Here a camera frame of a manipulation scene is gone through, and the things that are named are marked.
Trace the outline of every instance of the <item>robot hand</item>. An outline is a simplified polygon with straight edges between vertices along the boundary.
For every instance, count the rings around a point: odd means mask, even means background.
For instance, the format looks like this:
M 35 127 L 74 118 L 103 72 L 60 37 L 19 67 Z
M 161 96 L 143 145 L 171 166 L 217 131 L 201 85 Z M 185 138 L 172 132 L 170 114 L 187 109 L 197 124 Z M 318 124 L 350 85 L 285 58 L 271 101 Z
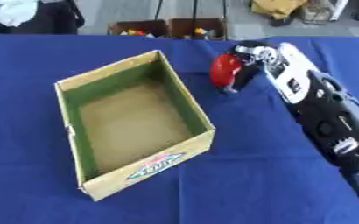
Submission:
M 303 132 L 359 196 L 359 101 L 296 47 L 244 41 L 218 57 L 212 82 L 235 93 L 264 72 Z

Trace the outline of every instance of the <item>table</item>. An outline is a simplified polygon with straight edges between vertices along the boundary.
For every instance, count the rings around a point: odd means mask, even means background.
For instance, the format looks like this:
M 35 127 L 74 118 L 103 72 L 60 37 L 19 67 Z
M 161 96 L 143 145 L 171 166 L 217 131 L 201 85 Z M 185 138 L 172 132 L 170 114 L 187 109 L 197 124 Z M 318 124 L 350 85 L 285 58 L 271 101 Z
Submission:
M 288 41 L 359 98 L 359 38 Z M 0 223 L 359 224 L 359 199 L 263 76 L 218 94 L 211 60 L 233 42 L 0 36 Z M 94 203 L 76 189 L 53 83 L 159 49 L 217 128 L 210 151 Z

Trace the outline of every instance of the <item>red object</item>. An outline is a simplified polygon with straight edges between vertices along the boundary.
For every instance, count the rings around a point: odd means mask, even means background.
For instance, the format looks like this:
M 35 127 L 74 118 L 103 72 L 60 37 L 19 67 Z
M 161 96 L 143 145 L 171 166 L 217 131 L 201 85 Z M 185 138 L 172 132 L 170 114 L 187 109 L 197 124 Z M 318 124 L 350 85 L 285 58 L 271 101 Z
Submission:
M 241 69 L 241 61 L 235 56 L 223 54 L 218 56 L 211 66 L 211 81 L 219 88 L 226 87 Z

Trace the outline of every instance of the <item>cardboard box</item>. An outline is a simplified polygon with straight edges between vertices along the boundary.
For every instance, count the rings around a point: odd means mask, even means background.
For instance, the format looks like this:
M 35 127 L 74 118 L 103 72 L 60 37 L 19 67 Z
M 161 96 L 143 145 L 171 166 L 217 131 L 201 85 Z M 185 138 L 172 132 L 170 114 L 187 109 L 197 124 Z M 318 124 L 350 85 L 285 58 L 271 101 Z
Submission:
M 101 200 L 209 149 L 215 127 L 160 51 L 55 83 L 79 188 Z
M 301 7 L 301 17 L 304 23 L 325 25 L 333 15 L 329 9 L 329 0 L 308 2 Z
M 290 16 L 306 2 L 307 0 L 253 0 L 251 11 L 281 19 Z
M 192 35 L 194 28 L 202 28 L 206 31 L 215 30 L 216 38 L 213 40 L 224 40 L 226 27 L 218 17 L 196 18 L 172 18 L 169 20 L 169 36 L 172 39 L 183 39 L 184 36 Z M 194 35 L 193 39 L 204 39 L 203 35 Z
M 165 20 L 145 20 L 145 21 L 123 21 L 109 24 L 108 34 L 119 35 L 128 30 L 142 31 L 151 33 L 154 37 L 167 37 L 167 24 Z

